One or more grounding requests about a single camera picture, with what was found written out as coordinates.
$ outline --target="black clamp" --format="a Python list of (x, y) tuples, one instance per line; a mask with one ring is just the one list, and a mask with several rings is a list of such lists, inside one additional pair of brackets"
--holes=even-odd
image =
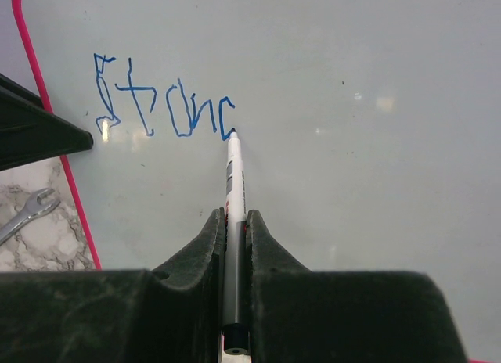
[(0, 74), (0, 171), (92, 144), (89, 132), (50, 114), (39, 97)]
[[(153, 271), (0, 275), (0, 357), (219, 362), (224, 210)], [(404, 271), (312, 272), (247, 219), (252, 361), (466, 363), (444, 297)]]

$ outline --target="black plastic mount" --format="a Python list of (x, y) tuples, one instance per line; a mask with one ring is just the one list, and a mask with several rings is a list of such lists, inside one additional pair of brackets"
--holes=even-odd
[[(150, 271), (0, 275), (0, 360), (221, 360), (224, 210)], [(409, 272), (311, 272), (247, 219), (252, 361), (465, 363), (440, 290)]]
[(92, 144), (89, 132), (48, 113), (39, 97), (0, 74), (0, 171)]

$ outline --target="wrench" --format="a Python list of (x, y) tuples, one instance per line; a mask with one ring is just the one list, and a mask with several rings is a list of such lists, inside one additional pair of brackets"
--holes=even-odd
[(33, 192), (23, 209), (12, 220), (7, 222), (0, 228), (0, 245), (2, 245), (8, 238), (16, 234), (20, 228), (36, 218), (49, 214), (59, 205), (60, 200), (54, 199), (49, 203), (42, 204), (41, 199), (54, 192), (54, 189), (39, 189)]

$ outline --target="pen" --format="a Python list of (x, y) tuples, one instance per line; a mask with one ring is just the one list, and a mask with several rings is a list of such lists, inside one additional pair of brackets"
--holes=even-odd
[(226, 165), (226, 252), (222, 295), (222, 332), (227, 354), (248, 352), (249, 331), (243, 310), (245, 284), (245, 184), (240, 140), (233, 129)]

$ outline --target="pink border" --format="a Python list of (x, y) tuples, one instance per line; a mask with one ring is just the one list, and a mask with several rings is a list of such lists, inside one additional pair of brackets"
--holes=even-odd
[[(40, 66), (38, 65), (37, 56), (34, 53), (33, 45), (31, 44), (30, 34), (28, 32), (26, 22), (23, 17), (23, 8), (21, 2), (23, 0), (12, 0), (14, 18), (16, 19), (17, 28), (21, 35), (21, 40), (24, 44), (24, 49), (26, 50), (26, 55), (28, 61), (30, 62), (31, 70), (33, 71), (33, 76), (35, 83), (37, 84), (38, 92), (40, 93), (41, 102), (46, 110), (54, 114), (52, 111), (52, 106), (50, 104), (49, 95), (47, 94), (47, 88), (45, 87), (43, 76), (41, 75)], [(96, 251), (96, 246), (92, 240), (91, 229), (88, 226), (87, 217), (85, 216), (84, 207), (81, 205), (80, 196), (78, 195), (77, 184), (71, 172), (70, 163), (66, 156), (61, 156), (61, 163), (63, 164), (64, 173), (70, 185), (71, 195), (75, 201), (77, 207), (78, 217), (80, 217), (82, 228), (84, 229), (85, 237), (87, 238), (88, 248), (91, 250), (92, 259), (94, 260), (94, 265), (96, 269), (101, 269), (101, 263), (99, 261), (99, 256)]]

